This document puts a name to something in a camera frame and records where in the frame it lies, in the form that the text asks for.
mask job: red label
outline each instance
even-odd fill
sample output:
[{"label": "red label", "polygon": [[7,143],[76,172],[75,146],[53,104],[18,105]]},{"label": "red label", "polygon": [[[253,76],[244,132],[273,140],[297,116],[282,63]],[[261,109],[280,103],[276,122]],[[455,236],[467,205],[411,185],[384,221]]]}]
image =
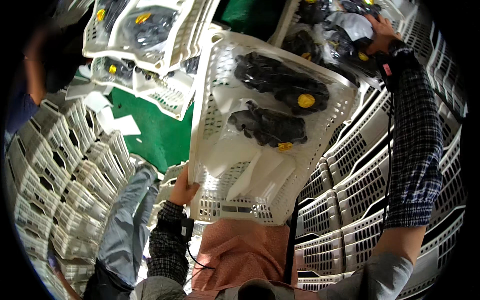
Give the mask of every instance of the red label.
[{"label": "red label", "polygon": [[384,70],[387,76],[392,75],[392,71],[390,71],[390,67],[388,66],[388,63],[384,64]]}]

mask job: gray sleeve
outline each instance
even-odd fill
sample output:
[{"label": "gray sleeve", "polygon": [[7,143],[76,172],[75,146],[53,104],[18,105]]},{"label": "gray sleeve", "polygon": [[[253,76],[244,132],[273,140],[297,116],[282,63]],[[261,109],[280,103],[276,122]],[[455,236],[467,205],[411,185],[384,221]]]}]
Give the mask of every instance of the gray sleeve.
[{"label": "gray sleeve", "polygon": [[[412,263],[403,257],[381,253],[368,263],[369,299],[394,300],[407,283],[413,271]],[[337,284],[318,291],[320,300],[358,299],[363,269]]]},{"label": "gray sleeve", "polygon": [[163,276],[151,276],[142,280],[130,293],[130,300],[182,299],[183,297],[185,297],[183,287],[175,280]]}]

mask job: crate stack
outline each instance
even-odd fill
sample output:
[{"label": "crate stack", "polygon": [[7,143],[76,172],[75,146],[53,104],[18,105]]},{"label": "crate stack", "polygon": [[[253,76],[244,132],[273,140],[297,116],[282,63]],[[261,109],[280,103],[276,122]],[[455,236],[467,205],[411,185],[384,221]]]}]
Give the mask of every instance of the crate stack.
[{"label": "crate stack", "polygon": [[82,100],[66,101],[64,90],[47,94],[5,157],[20,239],[58,295],[66,292],[48,267],[49,241],[65,278],[77,292],[84,290],[111,207],[134,172],[121,133],[96,134],[101,130],[95,128],[95,115]]},{"label": "crate stack", "polygon": [[[295,2],[287,1],[284,13],[288,6],[292,13]],[[455,245],[468,196],[459,161],[461,118],[467,111],[461,76],[441,33],[420,11],[417,6],[394,25],[416,50],[436,93],[444,140],[439,169],[443,187],[427,226],[429,240],[424,240],[413,274],[397,299],[414,297],[433,285]],[[388,144],[393,147],[394,142],[387,135],[392,99],[383,83],[381,87],[366,89],[297,197],[299,288],[319,291],[351,276],[368,262],[380,238],[390,169]]]},{"label": "crate stack", "polygon": [[[93,58],[92,81],[134,94],[157,106],[163,114],[182,120],[195,92],[196,68],[189,65],[198,62],[205,32],[217,27],[211,21],[219,2],[121,0],[108,4],[96,0],[82,51],[85,57]],[[141,30],[143,22],[156,22],[162,9],[165,15],[167,10],[171,12],[171,20],[165,17],[158,24],[169,28],[165,41],[140,47],[135,39],[127,38],[128,32]],[[127,27],[135,17],[144,19],[137,19],[135,28]]]}]

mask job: black strap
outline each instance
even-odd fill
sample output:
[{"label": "black strap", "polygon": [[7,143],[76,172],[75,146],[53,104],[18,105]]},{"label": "black strap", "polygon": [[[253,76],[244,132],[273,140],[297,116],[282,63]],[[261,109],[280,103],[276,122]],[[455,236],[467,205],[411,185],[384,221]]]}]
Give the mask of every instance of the black strap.
[{"label": "black strap", "polygon": [[293,209],[291,223],[290,223],[290,234],[288,236],[287,262],[285,263],[285,271],[283,273],[283,282],[286,284],[292,284],[292,269],[293,269],[293,260],[295,257],[295,235],[297,233],[298,216],[299,216],[299,203],[298,203],[298,200],[296,200],[295,208]]}]

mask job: plaid sleeve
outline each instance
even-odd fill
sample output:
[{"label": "plaid sleeve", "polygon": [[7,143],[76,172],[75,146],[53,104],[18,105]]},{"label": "plaid sleeve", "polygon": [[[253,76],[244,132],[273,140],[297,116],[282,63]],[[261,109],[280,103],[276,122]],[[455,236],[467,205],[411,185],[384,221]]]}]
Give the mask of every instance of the plaid sleeve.
[{"label": "plaid sleeve", "polygon": [[[412,51],[405,44],[390,53]],[[443,138],[432,87],[423,68],[406,69],[394,93],[395,130],[385,228],[429,223],[442,188]]]},{"label": "plaid sleeve", "polygon": [[147,259],[148,276],[164,276],[181,284],[185,284],[188,273],[188,260],[185,257],[187,243],[180,235],[180,220],[186,215],[183,206],[166,201],[158,213],[157,227],[150,235]]}]

